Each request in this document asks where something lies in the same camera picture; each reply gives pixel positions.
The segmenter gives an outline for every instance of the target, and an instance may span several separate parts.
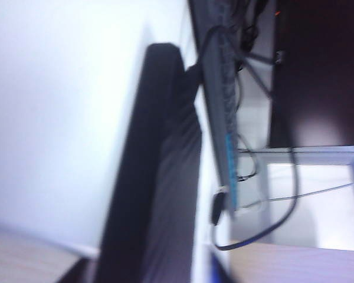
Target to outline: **cable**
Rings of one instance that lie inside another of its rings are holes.
[[[221,31],[227,38],[227,40],[229,41],[233,52],[235,54],[235,59],[242,61],[244,66],[248,69],[250,75],[253,77],[253,79],[255,80],[255,82],[258,84],[258,86],[262,89],[262,91],[265,93],[265,95],[271,99],[271,102],[274,104],[274,108],[276,110],[276,112],[278,114],[280,114],[282,117],[284,117],[283,112],[280,110],[279,105],[276,103],[276,98],[274,96],[274,94],[268,90],[268,88],[265,86],[265,84],[263,83],[262,79],[258,76],[258,74],[256,73],[256,71],[253,69],[253,67],[251,66],[251,64],[248,62],[246,56],[244,55],[244,53],[239,50],[237,48],[236,43],[232,40],[231,38],[231,34],[228,28],[223,27],[221,25],[217,25],[214,26],[212,28],[210,28],[205,36],[205,39],[203,41],[203,44],[201,46],[199,55],[198,55],[198,59],[196,61],[197,64],[200,64],[202,61],[202,58],[205,54],[205,51],[207,50],[207,45],[209,43],[209,41],[211,40],[212,36],[218,32]],[[298,171],[297,171],[297,165],[296,165],[296,157],[294,154],[294,148],[293,148],[293,144],[292,144],[292,139],[290,136],[290,127],[288,125],[288,120],[287,119],[282,119],[282,122],[286,128],[286,133],[287,133],[287,140],[288,143],[291,145],[291,148],[289,150],[290,153],[290,158],[291,158],[291,164],[293,165],[293,178],[294,178],[294,195],[297,196],[299,195],[299,175],[298,175]],[[221,196],[223,193],[225,192],[219,192],[215,198],[214,201]],[[229,251],[231,249],[235,249],[235,248],[239,248],[241,246],[245,246],[248,245],[250,243],[253,243],[259,239],[261,239],[262,237],[268,235],[269,233],[272,233],[272,231],[274,231],[275,229],[277,229],[279,226],[281,226],[293,213],[293,211],[295,210],[295,207],[297,205],[297,200],[298,198],[294,198],[293,201],[290,204],[289,209],[287,210],[287,212],[284,214],[284,216],[282,216],[280,218],[280,220],[278,220],[276,223],[272,224],[271,226],[269,226],[268,228],[264,229],[263,231],[261,231],[260,233],[244,240],[241,242],[237,242],[234,244],[230,244],[230,245],[224,245],[224,246],[220,246],[217,244],[216,241],[216,234],[215,234],[215,228],[219,222],[219,217],[220,214],[224,208],[224,198],[220,197],[220,202],[218,205],[216,205],[214,208],[214,210],[212,211],[212,214],[215,215],[214,218],[212,218],[212,224],[213,224],[213,228],[212,228],[212,242],[214,243],[214,245],[217,247],[217,249],[221,250],[221,251]]]
[[[354,186],[354,183],[349,183],[349,184],[344,184],[344,185],[341,185],[341,186],[336,186],[336,187],[330,187],[328,189],[323,189],[323,190],[317,190],[317,191],[314,191],[314,192],[310,192],[310,193],[302,193],[301,195],[297,195],[297,196],[285,196],[283,198],[272,198],[272,199],[267,199],[265,201],[269,201],[269,202],[279,202],[281,200],[290,200],[290,199],[299,199],[299,198],[303,198],[305,196],[311,196],[311,195],[316,195],[318,193],[326,193],[326,192],[330,192],[332,190],[338,190],[338,189],[343,189],[344,187],[351,187],[351,186]],[[241,208],[250,208],[252,206],[255,206],[255,205],[258,205],[260,204],[261,202],[263,201],[256,201],[256,202],[252,202],[250,203],[249,205],[245,205],[245,206],[242,206]]]
[[[241,103],[242,103],[242,98],[243,98],[243,93],[244,93],[244,88],[242,87],[241,79],[239,72],[242,69],[238,70],[238,73],[235,75],[235,80],[237,81],[237,86],[238,86],[238,100],[236,104],[236,112],[239,110]]]
[[[259,170],[259,164],[258,164],[258,159],[256,154],[253,152],[253,150],[251,149],[251,147],[249,146],[248,141],[244,138],[244,136],[242,136],[241,134],[237,134],[239,140],[242,141],[242,143],[245,145],[245,147],[247,148],[247,153],[249,153],[250,157],[253,160],[253,170],[252,173],[250,173],[249,175],[245,175],[245,176],[237,176],[237,181],[238,182],[243,182],[248,180],[249,178],[254,177],[255,175],[257,175],[258,170]]]

